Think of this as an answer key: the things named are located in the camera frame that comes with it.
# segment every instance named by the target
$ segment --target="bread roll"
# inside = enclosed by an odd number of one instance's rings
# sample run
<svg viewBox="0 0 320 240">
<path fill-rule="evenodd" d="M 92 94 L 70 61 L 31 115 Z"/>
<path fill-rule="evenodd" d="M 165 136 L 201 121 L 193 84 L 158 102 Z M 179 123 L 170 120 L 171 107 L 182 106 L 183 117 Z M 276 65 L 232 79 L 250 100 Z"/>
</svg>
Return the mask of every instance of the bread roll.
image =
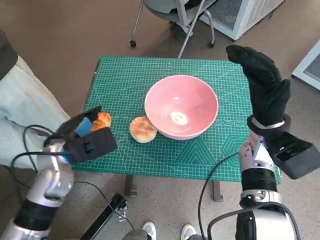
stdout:
<svg viewBox="0 0 320 240">
<path fill-rule="evenodd" d="M 130 123 L 131 136 L 141 144 L 152 141 L 157 135 L 157 129 L 151 124 L 146 116 L 139 116 Z"/>
<path fill-rule="evenodd" d="M 111 116 L 107 112 L 99 112 L 98 118 L 93 122 L 93 127 L 91 129 L 92 132 L 97 131 L 99 129 L 103 129 L 105 127 L 111 127 Z"/>
</svg>

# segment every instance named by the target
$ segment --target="light green pants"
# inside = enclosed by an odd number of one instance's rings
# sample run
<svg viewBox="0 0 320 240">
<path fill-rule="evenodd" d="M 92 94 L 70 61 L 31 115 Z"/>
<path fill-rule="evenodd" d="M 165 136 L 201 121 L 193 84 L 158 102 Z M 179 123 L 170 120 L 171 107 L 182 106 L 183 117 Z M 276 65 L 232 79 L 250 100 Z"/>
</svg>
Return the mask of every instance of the light green pants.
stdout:
<svg viewBox="0 0 320 240">
<path fill-rule="evenodd" d="M 25 152 L 24 127 L 38 124 L 55 131 L 68 119 L 52 93 L 18 57 L 15 66 L 0 80 L 0 164 L 10 166 L 16 155 Z M 39 151 L 45 139 L 32 130 L 26 138 L 29 151 Z M 17 160 L 15 166 L 33 168 L 27 156 Z"/>
</svg>

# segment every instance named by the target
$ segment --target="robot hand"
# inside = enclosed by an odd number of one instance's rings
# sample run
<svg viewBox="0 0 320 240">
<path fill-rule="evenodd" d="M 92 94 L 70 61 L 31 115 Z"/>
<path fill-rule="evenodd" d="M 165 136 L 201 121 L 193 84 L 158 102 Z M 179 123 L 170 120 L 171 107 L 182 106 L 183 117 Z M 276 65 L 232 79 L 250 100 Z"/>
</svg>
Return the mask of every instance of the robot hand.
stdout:
<svg viewBox="0 0 320 240">
<path fill-rule="evenodd" d="M 230 45 L 226 52 L 231 62 L 242 66 L 248 79 L 255 120 L 264 127 L 283 122 L 290 81 L 282 80 L 275 62 L 250 47 Z"/>
</svg>

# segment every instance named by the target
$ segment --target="shoe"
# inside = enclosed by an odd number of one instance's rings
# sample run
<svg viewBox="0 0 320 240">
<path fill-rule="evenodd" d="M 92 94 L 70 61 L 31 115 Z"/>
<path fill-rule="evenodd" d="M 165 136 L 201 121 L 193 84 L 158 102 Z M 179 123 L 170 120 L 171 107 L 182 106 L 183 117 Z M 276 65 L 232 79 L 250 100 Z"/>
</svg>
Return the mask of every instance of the shoe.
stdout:
<svg viewBox="0 0 320 240">
<path fill-rule="evenodd" d="M 196 230 L 195 228 L 190 225 L 190 224 L 187 224 L 185 225 L 183 228 L 182 228 L 182 231 L 181 231 L 181 240 L 187 240 L 189 239 L 192 235 L 196 235 Z"/>
<path fill-rule="evenodd" d="M 150 235 L 152 240 L 156 240 L 156 236 L 157 236 L 156 235 L 156 227 L 152 222 L 150 222 L 150 221 L 146 222 L 142 226 L 142 229 L 145 230 L 148 235 Z"/>
</svg>

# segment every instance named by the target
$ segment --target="green cutting mat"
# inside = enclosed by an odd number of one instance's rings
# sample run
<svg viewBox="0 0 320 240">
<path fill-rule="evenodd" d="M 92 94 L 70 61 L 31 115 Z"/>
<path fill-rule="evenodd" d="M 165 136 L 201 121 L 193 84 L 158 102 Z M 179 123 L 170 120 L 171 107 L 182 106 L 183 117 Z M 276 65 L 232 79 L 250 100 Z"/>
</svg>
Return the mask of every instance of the green cutting mat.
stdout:
<svg viewBox="0 0 320 240">
<path fill-rule="evenodd" d="M 191 75 L 213 88 L 219 102 L 216 121 L 192 140 L 172 140 L 158 133 L 150 143 L 137 143 L 129 134 L 131 120 L 145 115 L 144 100 L 152 85 L 172 75 Z M 246 121 L 252 113 L 242 68 L 222 60 L 104 56 L 85 110 L 97 105 L 112 116 L 111 130 L 118 149 L 74 169 L 192 179 L 206 179 L 216 163 L 239 150 L 248 137 Z M 234 156 L 212 179 L 238 182 L 239 167 Z"/>
</svg>

